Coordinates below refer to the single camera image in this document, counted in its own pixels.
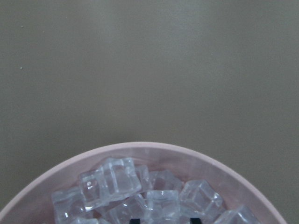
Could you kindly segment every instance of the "bowl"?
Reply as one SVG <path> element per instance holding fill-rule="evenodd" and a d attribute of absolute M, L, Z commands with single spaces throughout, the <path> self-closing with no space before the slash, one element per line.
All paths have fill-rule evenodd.
<path fill-rule="evenodd" d="M 252 184 L 222 163 L 199 152 L 154 142 L 129 142 L 79 154 L 50 169 L 17 194 L 0 212 L 0 224 L 54 224 L 51 193 L 78 184 L 78 175 L 107 157 L 132 157 L 149 170 L 171 170 L 182 181 L 206 179 L 228 209 L 247 205 L 263 224 L 286 224 L 280 213 Z"/>

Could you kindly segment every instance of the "pile of clear cubes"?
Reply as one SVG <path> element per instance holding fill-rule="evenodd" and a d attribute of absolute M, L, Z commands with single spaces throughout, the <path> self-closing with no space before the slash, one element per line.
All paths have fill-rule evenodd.
<path fill-rule="evenodd" d="M 260 224 L 242 205 L 227 210 L 206 180 L 182 182 L 171 171 L 108 158 L 79 176 L 79 186 L 52 194 L 56 224 Z"/>

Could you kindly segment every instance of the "pink rim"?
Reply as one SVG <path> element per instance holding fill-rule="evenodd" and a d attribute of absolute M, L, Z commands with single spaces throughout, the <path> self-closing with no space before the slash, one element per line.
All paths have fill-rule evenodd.
<path fill-rule="evenodd" d="M 170 145 L 170 144 L 164 144 L 164 143 L 156 143 L 156 142 L 127 142 L 127 143 L 120 143 L 120 144 L 114 144 L 114 145 L 109 145 L 109 146 L 104 146 L 104 147 L 99 147 L 84 153 L 81 153 L 79 155 L 76 155 L 60 164 L 57 166 L 53 167 L 52 169 L 48 170 L 38 178 L 36 178 L 33 182 L 31 182 L 28 186 L 26 186 L 21 192 L 19 192 L 0 212 L 0 220 L 26 195 L 31 189 L 33 189 L 36 185 L 40 184 L 43 182 L 45 179 L 47 179 L 49 176 L 51 176 L 53 173 L 59 171 L 60 169 L 73 164 L 81 159 L 96 155 L 100 152 L 104 151 L 112 151 L 116 150 L 119 148 L 123 147 L 131 147 L 131 148 L 136 148 L 136 147 L 154 147 L 154 148 L 162 148 L 164 150 L 169 150 L 169 151 L 175 151 L 175 152 L 180 152 L 184 154 L 188 154 L 193 157 L 198 157 L 201 158 L 202 160 L 213 164 L 214 166 L 218 167 L 219 169 L 224 170 L 225 172 L 229 173 L 232 177 L 237 179 L 239 182 L 241 182 L 243 185 L 247 186 L 247 188 L 263 203 L 265 204 L 266 207 L 269 208 L 269 210 L 272 211 L 273 215 L 275 218 L 281 223 L 281 224 L 287 224 L 286 221 L 282 218 L 280 213 L 276 210 L 276 208 L 271 204 L 271 202 L 258 190 L 256 189 L 250 182 L 248 182 L 245 178 L 243 178 L 241 175 L 230 169 L 229 167 L 225 166 L 224 164 L 212 159 L 211 157 L 208 157 L 202 153 L 180 147 L 180 146 L 175 146 L 175 145 Z"/>

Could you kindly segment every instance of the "gray surface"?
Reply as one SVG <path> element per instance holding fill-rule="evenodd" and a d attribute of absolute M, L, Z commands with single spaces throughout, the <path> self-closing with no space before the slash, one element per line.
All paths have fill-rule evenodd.
<path fill-rule="evenodd" d="M 0 2 L 0 208 L 145 140 L 223 162 L 297 223 L 299 1 L 122 2 Z"/>

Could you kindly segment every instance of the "plastic bowl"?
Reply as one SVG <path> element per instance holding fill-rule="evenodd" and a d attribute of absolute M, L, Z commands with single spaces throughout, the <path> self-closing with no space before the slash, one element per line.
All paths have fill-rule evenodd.
<path fill-rule="evenodd" d="M 107 157 L 133 157 L 150 170 L 169 169 L 183 181 L 206 179 L 227 208 L 247 205 L 263 224 L 286 224 L 252 184 L 220 162 L 187 148 L 152 142 L 121 143 L 77 155 L 50 169 L 25 187 L 0 212 L 0 223 L 53 224 L 51 193 L 77 184 L 78 175 Z"/>

